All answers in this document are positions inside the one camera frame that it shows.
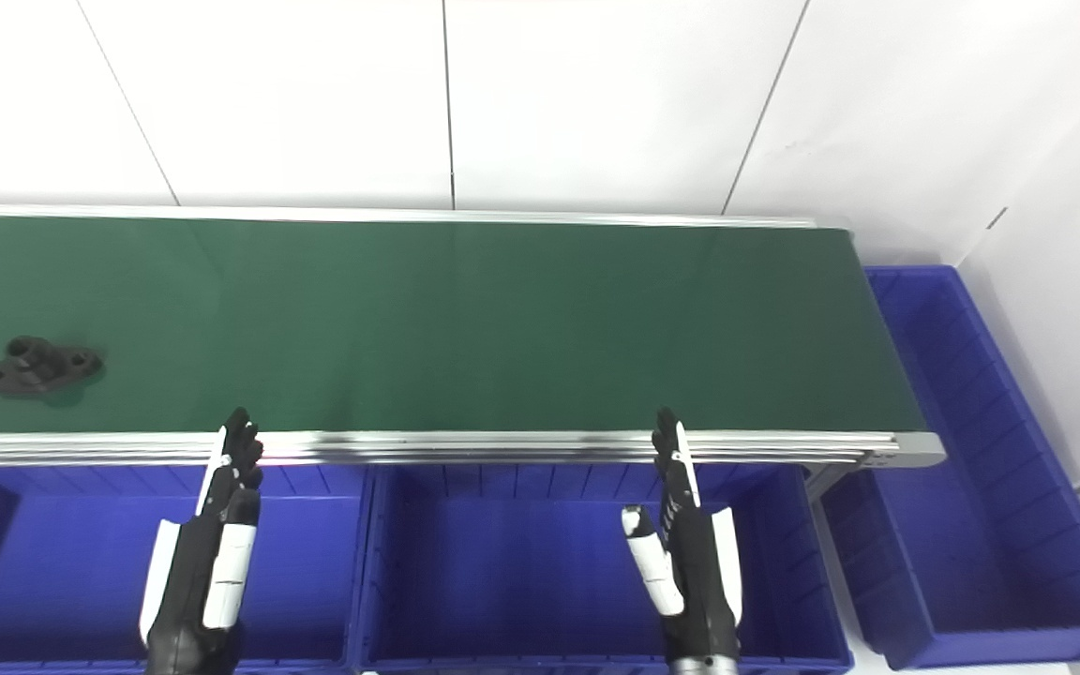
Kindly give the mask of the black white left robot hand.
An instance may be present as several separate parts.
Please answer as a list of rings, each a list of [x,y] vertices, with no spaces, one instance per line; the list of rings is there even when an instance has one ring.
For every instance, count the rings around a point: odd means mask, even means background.
[[[232,674],[261,516],[264,444],[248,411],[219,428],[192,518],[159,522],[139,615],[146,674]]]

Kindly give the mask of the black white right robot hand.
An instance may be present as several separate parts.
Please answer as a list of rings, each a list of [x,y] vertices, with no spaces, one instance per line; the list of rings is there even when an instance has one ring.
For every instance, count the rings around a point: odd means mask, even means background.
[[[622,508],[622,532],[660,616],[672,674],[737,674],[743,578],[731,508],[703,507],[696,462],[676,413],[657,411],[652,432],[661,491],[657,516]]]

